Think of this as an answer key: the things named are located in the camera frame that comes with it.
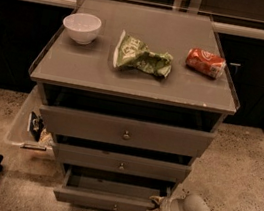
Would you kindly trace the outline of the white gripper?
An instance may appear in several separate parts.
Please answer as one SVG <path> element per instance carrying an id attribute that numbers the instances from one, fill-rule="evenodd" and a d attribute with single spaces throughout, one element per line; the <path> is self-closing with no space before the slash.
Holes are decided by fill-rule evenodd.
<path id="1" fill-rule="evenodd" d="M 151 196 L 149 197 L 150 200 L 154 204 L 157 204 L 159 208 L 149 209 L 147 211 L 171 211 L 171 204 L 172 204 L 172 198 L 170 197 L 160 197 L 158 196 Z"/>

